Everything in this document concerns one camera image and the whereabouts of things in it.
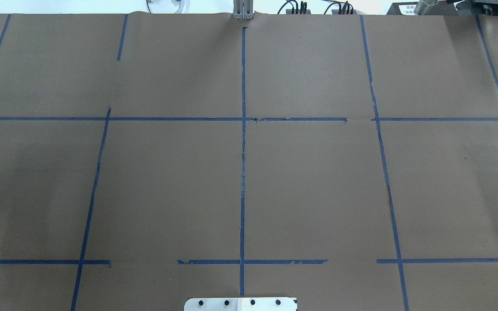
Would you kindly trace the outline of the long blue tape strip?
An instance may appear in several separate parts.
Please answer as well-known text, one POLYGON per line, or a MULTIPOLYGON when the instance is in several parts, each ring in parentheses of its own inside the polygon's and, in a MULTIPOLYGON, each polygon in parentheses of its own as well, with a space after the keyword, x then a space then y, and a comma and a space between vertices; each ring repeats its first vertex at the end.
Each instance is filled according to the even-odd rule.
POLYGON ((246 34, 247 26, 243 26, 241 34, 241 176, 240 176, 240 227, 239 227, 239 293, 245 297, 245 237, 246 237, 246 34))

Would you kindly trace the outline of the brown paper table cover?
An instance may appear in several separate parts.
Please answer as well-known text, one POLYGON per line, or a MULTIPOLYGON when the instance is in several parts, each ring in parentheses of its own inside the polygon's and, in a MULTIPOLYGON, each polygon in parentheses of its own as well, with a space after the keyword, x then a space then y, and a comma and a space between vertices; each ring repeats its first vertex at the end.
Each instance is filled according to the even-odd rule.
MULTIPOLYGON (((0 117, 241 117, 245 297, 498 311, 498 16, 0 14, 0 117)), ((0 311, 241 297, 241 121, 0 121, 0 311)))

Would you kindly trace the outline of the orange black connector box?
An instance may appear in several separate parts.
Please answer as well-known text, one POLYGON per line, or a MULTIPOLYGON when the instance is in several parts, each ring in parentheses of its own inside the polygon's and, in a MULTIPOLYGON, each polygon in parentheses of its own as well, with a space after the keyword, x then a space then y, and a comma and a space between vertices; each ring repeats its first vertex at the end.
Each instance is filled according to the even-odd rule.
POLYGON ((303 15, 312 13, 308 8, 308 2, 303 0, 287 0, 281 6, 277 14, 280 14, 282 11, 288 15, 303 15))

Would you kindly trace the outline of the crossing blue tape strip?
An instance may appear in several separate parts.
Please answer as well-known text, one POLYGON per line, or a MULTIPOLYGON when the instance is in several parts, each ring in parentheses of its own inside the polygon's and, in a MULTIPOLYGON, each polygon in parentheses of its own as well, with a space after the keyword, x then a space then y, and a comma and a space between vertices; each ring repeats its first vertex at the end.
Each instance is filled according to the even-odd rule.
POLYGON ((345 117, 0 117, 0 121, 331 121, 345 117))

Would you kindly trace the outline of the aluminium profile post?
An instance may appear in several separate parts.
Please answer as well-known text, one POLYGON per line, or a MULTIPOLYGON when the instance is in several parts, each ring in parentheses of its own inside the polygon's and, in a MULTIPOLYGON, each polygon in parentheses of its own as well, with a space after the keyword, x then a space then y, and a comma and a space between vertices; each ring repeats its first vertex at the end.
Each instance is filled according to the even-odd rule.
POLYGON ((252 20, 254 18, 253 0, 234 0, 233 19, 252 20))

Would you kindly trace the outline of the metal bracket plate with screws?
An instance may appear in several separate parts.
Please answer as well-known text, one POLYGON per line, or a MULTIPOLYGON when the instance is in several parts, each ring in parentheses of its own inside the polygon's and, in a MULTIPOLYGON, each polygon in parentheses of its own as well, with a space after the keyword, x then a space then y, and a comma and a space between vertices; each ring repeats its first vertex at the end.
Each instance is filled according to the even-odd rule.
POLYGON ((190 298, 184 311, 297 311, 298 302, 291 297, 222 297, 190 298))

